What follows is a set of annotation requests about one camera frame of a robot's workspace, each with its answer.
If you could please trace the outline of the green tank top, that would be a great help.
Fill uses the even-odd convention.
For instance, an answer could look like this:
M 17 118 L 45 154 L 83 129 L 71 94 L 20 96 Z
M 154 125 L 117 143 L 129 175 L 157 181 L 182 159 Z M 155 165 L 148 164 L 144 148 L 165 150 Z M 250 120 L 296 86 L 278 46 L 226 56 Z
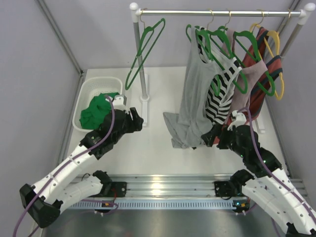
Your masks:
M 119 95 L 118 92 L 100 93 L 98 96 L 94 96 L 89 106 L 81 111 L 79 121 L 82 129 L 97 129 L 104 121 L 104 117 L 111 111 L 111 105 L 106 100 L 106 96 L 109 96 L 113 100 L 117 95 Z

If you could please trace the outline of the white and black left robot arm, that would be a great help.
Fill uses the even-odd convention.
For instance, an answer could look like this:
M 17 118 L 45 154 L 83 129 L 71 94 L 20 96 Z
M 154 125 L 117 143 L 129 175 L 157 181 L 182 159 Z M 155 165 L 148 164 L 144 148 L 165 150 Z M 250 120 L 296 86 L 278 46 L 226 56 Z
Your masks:
M 85 198 L 108 196 L 113 182 L 105 171 L 97 170 L 74 185 L 71 182 L 111 151 L 123 135 L 141 131 L 143 122 L 135 107 L 128 111 L 115 109 L 51 173 L 20 188 L 22 205 L 40 228 L 50 226 L 62 212 Z

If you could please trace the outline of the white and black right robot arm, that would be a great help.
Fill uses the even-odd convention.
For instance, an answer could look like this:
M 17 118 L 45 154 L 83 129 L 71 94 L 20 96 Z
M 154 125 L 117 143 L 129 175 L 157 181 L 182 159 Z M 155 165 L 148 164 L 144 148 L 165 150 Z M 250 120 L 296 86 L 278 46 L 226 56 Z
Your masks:
M 251 126 L 216 125 L 202 135 L 209 147 L 215 138 L 219 139 L 218 149 L 236 153 L 245 166 L 228 181 L 232 195 L 244 195 L 253 200 L 287 237 L 316 235 L 315 210 L 298 192 L 275 155 L 260 146 Z

